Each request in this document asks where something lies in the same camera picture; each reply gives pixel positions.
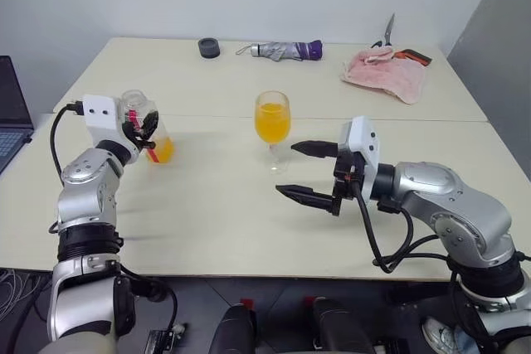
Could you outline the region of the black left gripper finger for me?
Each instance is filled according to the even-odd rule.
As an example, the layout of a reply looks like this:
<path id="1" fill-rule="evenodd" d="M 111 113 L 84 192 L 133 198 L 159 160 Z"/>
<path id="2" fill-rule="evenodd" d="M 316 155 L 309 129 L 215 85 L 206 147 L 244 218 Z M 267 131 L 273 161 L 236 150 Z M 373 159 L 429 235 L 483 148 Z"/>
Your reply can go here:
<path id="1" fill-rule="evenodd" d="M 158 111 L 153 110 L 147 113 L 143 121 L 143 137 L 151 138 L 158 127 Z"/>

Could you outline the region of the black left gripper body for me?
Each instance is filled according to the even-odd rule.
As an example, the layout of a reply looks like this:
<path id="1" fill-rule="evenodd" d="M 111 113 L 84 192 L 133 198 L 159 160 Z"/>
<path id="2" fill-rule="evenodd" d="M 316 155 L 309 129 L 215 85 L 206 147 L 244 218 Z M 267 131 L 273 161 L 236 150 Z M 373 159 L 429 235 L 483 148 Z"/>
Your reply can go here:
<path id="1" fill-rule="evenodd" d="M 126 138 L 132 142 L 136 148 L 155 148 L 156 143 L 151 141 L 151 138 L 143 137 L 143 125 L 139 128 L 134 126 L 131 121 L 126 121 L 122 124 L 123 132 Z"/>

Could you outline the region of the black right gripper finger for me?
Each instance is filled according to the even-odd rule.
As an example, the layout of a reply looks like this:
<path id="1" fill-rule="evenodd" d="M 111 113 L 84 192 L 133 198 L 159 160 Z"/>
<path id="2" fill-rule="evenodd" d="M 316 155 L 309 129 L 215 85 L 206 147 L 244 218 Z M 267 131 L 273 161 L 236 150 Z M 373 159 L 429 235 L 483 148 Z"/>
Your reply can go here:
<path id="1" fill-rule="evenodd" d="M 338 144 L 333 142 L 305 140 L 292 144 L 290 148 L 315 158 L 336 158 L 338 156 Z"/>
<path id="2" fill-rule="evenodd" d="M 333 197 L 315 192 L 310 187 L 300 185 L 276 185 L 275 189 L 283 196 L 303 206 L 313 207 L 327 212 L 333 210 Z"/>

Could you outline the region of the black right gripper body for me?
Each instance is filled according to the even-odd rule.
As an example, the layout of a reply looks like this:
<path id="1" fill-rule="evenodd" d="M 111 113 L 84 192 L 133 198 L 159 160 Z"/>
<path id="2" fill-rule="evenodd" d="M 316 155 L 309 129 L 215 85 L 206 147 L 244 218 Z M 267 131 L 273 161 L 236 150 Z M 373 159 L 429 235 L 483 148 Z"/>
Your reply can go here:
<path id="1" fill-rule="evenodd" d="M 332 192 L 332 215 L 338 216 L 341 202 L 362 200 L 365 160 L 360 152 L 340 152 L 334 165 L 334 187 Z"/>

